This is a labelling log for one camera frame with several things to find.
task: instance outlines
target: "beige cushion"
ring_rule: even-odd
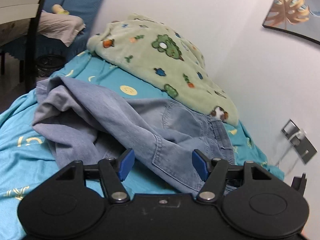
[[[78,16],[42,12],[38,31],[48,38],[61,40],[69,47],[84,28],[85,24]]]

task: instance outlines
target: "blue gripper pad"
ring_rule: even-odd
[[[120,164],[119,164],[119,171],[118,171],[118,177],[120,181],[124,181],[125,178],[128,176],[130,170],[132,169],[132,166],[134,164],[134,150],[133,149],[127,149],[121,156],[120,156]]]
[[[197,153],[196,150],[192,152],[192,165],[198,172],[200,178],[206,181],[209,177],[206,161]]]

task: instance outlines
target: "circular pad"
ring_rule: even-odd
[[[18,206],[18,217],[26,233],[65,239],[89,229],[104,210],[103,198],[97,192],[70,185],[27,195]]]
[[[222,212],[232,227],[263,239],[282,239],[302,230],[306,200],[283,182],[253,180],[225,196]]]

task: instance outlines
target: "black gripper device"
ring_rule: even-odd
[[[135,194],[131,200],[121,181],[133,163],[128,149],[116,160],[73,161],[58,171],[18,206],[24,240],[304,239],[305,174],[290,187],[254,162],[230,165],[194,150],[193,166],[205,181],[196,198]],[[86,179],[99,180],[104,197]],[[226,185],[234,187],[227,195]]]

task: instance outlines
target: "trash can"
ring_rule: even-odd
[[[60,55],[44,55],[36,59],[38,77],[49,77],[53,72],[64,67],[66,59]]]

